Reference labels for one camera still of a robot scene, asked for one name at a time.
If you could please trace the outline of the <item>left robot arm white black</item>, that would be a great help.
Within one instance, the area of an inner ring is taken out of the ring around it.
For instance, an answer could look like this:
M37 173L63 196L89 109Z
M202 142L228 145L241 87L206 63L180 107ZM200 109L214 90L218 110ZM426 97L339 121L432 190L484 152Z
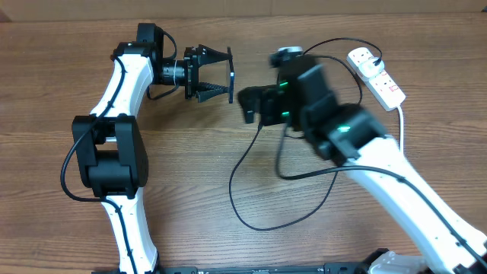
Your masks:
M234 65L229 49L220 52L204 45L188 47L183 58L165 57L169 34L156 24L140 23L136 39L121 42L111 59L114 70L107 88L92 111L72 122L74 144L62 164L60 181L67 192L65 173L77 158L81 181L93 192L110 219L119 251L117 273L160 273L159 252L145 214L144 188L148 155L137 116L152 85L171 91L184 88L187 99L205 102L215 96L234 96Z

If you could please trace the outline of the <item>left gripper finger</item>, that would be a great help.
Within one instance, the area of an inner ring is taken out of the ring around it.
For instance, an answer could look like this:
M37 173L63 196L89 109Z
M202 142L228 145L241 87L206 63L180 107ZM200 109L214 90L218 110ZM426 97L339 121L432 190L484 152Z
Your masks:
M199 103L203 103L215 96L221 94L228 94L229 88L219 84L211 84L208 82L200 82L197 86L196 97Z
M202 44L197 47L197 59L199 65L208 65L231 59L230 53L219 52Z

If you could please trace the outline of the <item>Samsung Galaxy smartphone blue screen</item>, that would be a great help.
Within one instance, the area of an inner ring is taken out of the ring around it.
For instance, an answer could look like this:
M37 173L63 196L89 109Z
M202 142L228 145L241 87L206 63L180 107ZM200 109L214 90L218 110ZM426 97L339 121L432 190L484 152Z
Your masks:
M234 101L234 79L235 79L235 73L234 73L234 63L233 63L233 54L231 52L231 48L228 47L228 103L232 104Z

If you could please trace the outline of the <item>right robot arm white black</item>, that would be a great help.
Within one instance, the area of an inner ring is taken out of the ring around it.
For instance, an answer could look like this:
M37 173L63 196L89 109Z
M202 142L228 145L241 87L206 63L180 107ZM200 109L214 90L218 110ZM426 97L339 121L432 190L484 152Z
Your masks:
M276 63L275 84L244 88L237 94L246 123L284 124L302 132L315 153L332 161L365 188L414 242L421 266L399 271L484 273L486 235L464 221L427 184L396 140L359 104L340 104L315 56Z

